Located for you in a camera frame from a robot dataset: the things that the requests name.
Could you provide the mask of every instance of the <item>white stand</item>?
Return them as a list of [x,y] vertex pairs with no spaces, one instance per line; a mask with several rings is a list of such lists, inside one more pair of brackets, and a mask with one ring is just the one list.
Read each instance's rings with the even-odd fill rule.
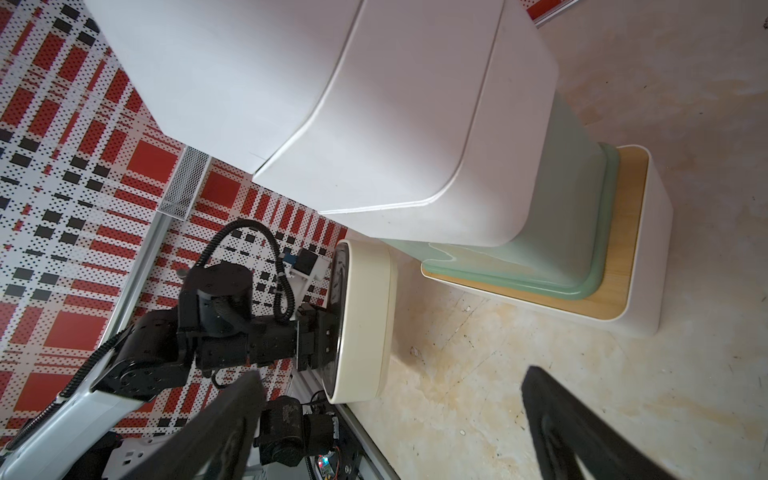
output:
[[644,147],[641,148],[648,153],[648,169],[640,227],[637,232],[637,243],[634,251],[629,296],[627,305],[620,315],[613,319],[597,319],[443,279],[427,277],[470,293],[522,306],[540,313],[547,313],[583,325],[606,329],[627,336],[652,336],[658,329],[661,313],[661,297],[664,293],[664,277],[667,271],[667,252],[672,231],[672,203],[661,183],[650,152]]

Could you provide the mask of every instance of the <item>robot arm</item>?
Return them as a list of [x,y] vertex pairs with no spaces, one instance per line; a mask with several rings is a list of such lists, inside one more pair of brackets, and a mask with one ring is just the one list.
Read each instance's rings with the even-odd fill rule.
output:
[[[275,314],[252,316],[253,277],[250,270],[235,263],[211,266],[206,263],[230,231],[256,223],[255,220],[236,220],[214,237],[184,277],[176,308],[146,313],[134,325],[99,347],[73,378],[74,384],[71,382],[38,418],[6,445],[0,478],[62,478],[84,452],[127,414],[150,402],[162,390],[183,386],[193,366],[210,378],[219,369],[266,366],[278,359],[293,358],[298,370],[321,369],[330,402],[373,398],[383,384],[382,376],[386,375],[382,365],[389,363],[389,349],[382,346],[388,346],[387,339],[392,334],[392,309],[374,310],[376,298],[370,296],[370,290],[381,282],[376,273],[385,271],[387,286],[392,283],[392,261],[386,247],[358,245],[344,240],[333,265],[329,309],[308,303],[295,309],[294,297],[301,295],[299,298],[302,298],[312,279],[324,276],[328,263],[306,250],[296,256],[280,254],[272,234],[258,223],[278,258],[278,285],[282,287],[288,308],[282,309],[279,287]],[[357,269],[363,268],[364,273],[372,274],[353,276],[355,286],[349,285],[350,273],[357,271],[351,266],[353,254],[361,264]],[[283,262],[291,266],[295,273],[293,278],[286,276]],[[386,268],[371,267],[376,264]],[[359,307],[348,301],[348,295],[354,291],[367,292],[362,301],[372,303],[368,305],[369,315],[357,316],[356,321],[347,319],[349,332],[342,334],[347,313],[359,313]],[[384,305],[393,305],[394,299],[389,298],[393,294],[391,288],[379,292]],[[379,328],[371,330],[371,325]],[[347,365],[354,359],[349,355],[342,357],[342,345],[363,341],[362,346],[369,346],[366,335],[380,337],[381,356],[368,355],[367,359],[358,359],[358,372],[350,375],[346,371],[349,369]],[[346,349],[354,351],[352,346]],[[368,378],[357,381],[361,373]],[[350,389],[349,385],[357,386],[356,390]],[[282,402],[280,405],[270,406],[269,402],[265,409],[264,414],[274,420],[269,422],[271,429],[264,429],[260,436],[267,455],[266,458],[262,455],[262,463],[272,459],[294,462],[306,455],[299,447],[308,442],[296,440],[303,437],[303,420],[289,421],[284,415],[270,414],[274,409],[290,406],[301,417],[300,403],[289,397],[278,400]],[[323,425],[315,425],[313,430],[325,432],[324,437],[327,437],[328,421],[330,419],[318,419],[317,422]],[[333,442],[333,427],[330,431],[330,441]],[[283,443],[288,441],[290,444],[288,439],[294,439],[293,449],[286,450]],[[327,452],[327,439],[314,445],[326,448]]]

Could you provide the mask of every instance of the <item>black square pattern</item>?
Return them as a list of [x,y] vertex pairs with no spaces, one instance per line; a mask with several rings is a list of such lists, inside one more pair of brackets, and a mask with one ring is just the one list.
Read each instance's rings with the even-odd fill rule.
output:
[[61,238],[59,239],[59,241],[62,243],[69,243],[71,245],[74,245],[74,243],[78,241],[78,236],[74,235],[73,233],[64,232],[61,234]]
[[32,162],[32,159],[30,157],[25,157],[22,154],[13,154],[13,157],[11,157],[12,164],[17,164],[22,167],[29,167],[30,162]]
[[29,268],[17,268],[13,273],[13,277],[20,280],[29,280],[32,278],[34,272],[34,270],[30,270]]
[[71,184],[79,184],[80,183],[80,175],[72,173],[70,171],[64,172],[64,180],[71,183]]
[[104,165],[96,165],[94,167],[94,173],[97,174],[99,177],[106,177],[109,175],[109,169],[106,168]]
[[86,168],[86,167],[87,167],[87,165],[88,165],[88,161],[87,161],[87,160],[85,160],[84,158],[80,158],[80,157],[72,157],[72,161],[71,161],[71,162],[69,162],[69,164],[70,164],[72,167],[77,167],[77,168]]
[[69,5],[64,5],[63,7],[61,7],[61,13],[63,13],[64,15],[67,15],[72,20],[77,20],[78,17],[80,16],[80,12],[78,12],[77,10],[75,10]]
[[67,227],[76,228],[78,230],[82,230],[83,226],[85,225],[85,220],[80,220],[79,218],[70,218],[67,222]]
[[97,192],[100,192],[103,186],[104,184],[102,182],[97,182],[96,180],[89,180],[85,184],[85,188],[90,188],[91,190],[96,190]]
[[53,229],[48,227],[38,227],[35,230],[36,237],[51,238],[53,237]]
[[25,150],[38,151],[38,147],[40,147],[40,144],[34,140],[30,140],[25,137],[24,139],[22,139],[22,141],[18,143],[18,146]]
[[55,285],[58,281],[58,275],[53,273],[43,273],[40,277],[40,283],[47,283],[48,285]]
[[85,26],[87,28],[90,28],[91,30],[95,31],[96,33],[100,32],[101,30],[98,29],[98,25],[96,25],[96,22],[94,22],[93,18],[89,18],[85,21]]
[[78,40],[82,41],[88,46],[93,46],[94,42],[96,41],[95,38],[91,37],[89,34],[85,33],[84,31],[80,32],[80,35],[78,35]]
[[26,288],[24,288],[23,286],[8,285],[8,287],[5,288],[5,295],[22,296],[24,295],[24,290],[26,290]]
[[59,212],[54,212],[53,210],[46,210],[43,214],[43,220],[58,223],[58,221],[61,220],[61,214]]
[[42,300],[44,302],[47,302],[49,298],[51,298],[51,292],[49,292],[48,290],[40,290],[39,288],[37,288],[32,293],[33,300]]
[[61,20],[60,18],[56,18],[56,22],[53,22],[53,28],[58,28],[64,33],[69,33],[70,30],[72,30],[72,25],[69,25],[64,20]]

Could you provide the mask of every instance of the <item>red square pattern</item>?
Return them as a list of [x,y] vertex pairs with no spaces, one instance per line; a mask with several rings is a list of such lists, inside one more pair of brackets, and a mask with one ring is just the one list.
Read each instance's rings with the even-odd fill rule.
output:
[[92,121],[91,125],[85,131],[85,136],[80,142],[78,150],[84,154],[92,155],[94,150],[96,150],[96,145],[98,145],[98,141],[101,139],[101,135],[104,134],[104,129],[106,127],[107,126],[100,121]]
[[107,141],[107,145],[104,147],[104,151],[101,152],[101,159],[113,164],[114,159],[118,157],[120,149],[123,147],[126,137],[125,132],[114,130]]
[[21,319],[18,321],[16,331],[13,332],[11,337],[11,343],[26,344],[29,341],[29,337],[32,336],[32,331],[40,320],[43,309],[37,306],[28,306],[24,309]]
[[45,132],[48,131],[48,127],[51,126],[51,122],[56,116],[59,107],[60,105],[54,101],[50,101],[47,98],[43,100],[43,103],[40,105],[40,109],[35,115],[35,119],[32,121],[31,125],[29,125],[28,130],[33,134],[44,137]]
[[5,333],[5,327],[8,326],[15,311],[15,303],[0,302],[0,335]]
[[82,313],[59,312],[45,346],[93,350],[107,319]]
[[13,409],[17,412],[43,410],[64,389],[71,378],[72,375],[30,373]]
[[142,406],[140,406],[138,409],[136,409],[136,412],[151,412],[152,408],[154,407],[154,401],[155,399],[152,399],[151,402],[144,403]]
[[65,80],[74,81],[87,56],[87,51],[82,48],[72,47],[69,55],[67,55],[67,59],[64,60],[64,64],[58,70],[58,76]]
[[200,195],[206,200],[232,208],[238,191],[240,191],[239,182],[216,172],[210,172],[208,180],[205,182],[205,187],[203,187],[203,193]]
[[18,125],[18,122],[22,121],[24,114],[27,112],[27,108],[34,97],[35,94],[29,90],[17,88],[11,98],[11,102],[8,103],[8,107],[5,108],[0,121],[4,121],[11,125]]
[[107,89],[107,93],[104,95],[104,98],[111,100],[114,103],[118,103],[120,101],[120,97],[123,96],[123,91],[127,85],[128,76],[124,71],[118,70],[118,72],[114,74],[112,83],[109,84],[109,89]]
[[128,102],[126,102],[125,107],[133,112],[138,113],[139,108],[141,108],[141,97],[139,97],[138,92],[135,90],[131,92],[131,96],[128,97]]
[[49,33],[48,36],[45,37],[43,45],[40,47],[40,50],[38,50],[38,54],[35,56],[35,60],[33,60],[32,63],[40,68],[49,70],[63,44],[63,38]]
[[12,376],[13,372],[0,372],[0,397],[2,397],[2,394],[5,393],[5,387],[8,386],[8,382],[11,381]]
[[174,169],[176,159],[176,154],[150,145],[145,141],[139,141],[139,145],[136,146],[131,161],[128,163],[128,170],[165,182]]
[[8,24],[8,20],[11,19],[13,12],[7,8],[0,8],[0,32],[5,30],[5,26]]

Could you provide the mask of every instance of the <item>red plaid wall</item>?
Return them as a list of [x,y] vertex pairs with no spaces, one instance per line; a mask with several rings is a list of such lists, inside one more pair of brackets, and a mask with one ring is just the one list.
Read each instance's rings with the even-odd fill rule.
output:
[[[537,5],[522,0],[531,16]],[[36,415],[90,355],[184,146],[164,136],[80,0],[0,0],[0,444]],[[136,314],[166,309],[228,220],[263,221],[283,248],[328,257],[346,229],[251,183],[219,161],[188,222],[174,222]],[[255,313],[271,311],[273,266],[243,231],[214,260],[254,272]],[[322,303],[327,279],[304,301]],[[229,382],[246,367],[221,374]],[[291,363],[262,369],[270,397]],[[216,395],[197,372],[117,425],[124,435],[181,427]]]

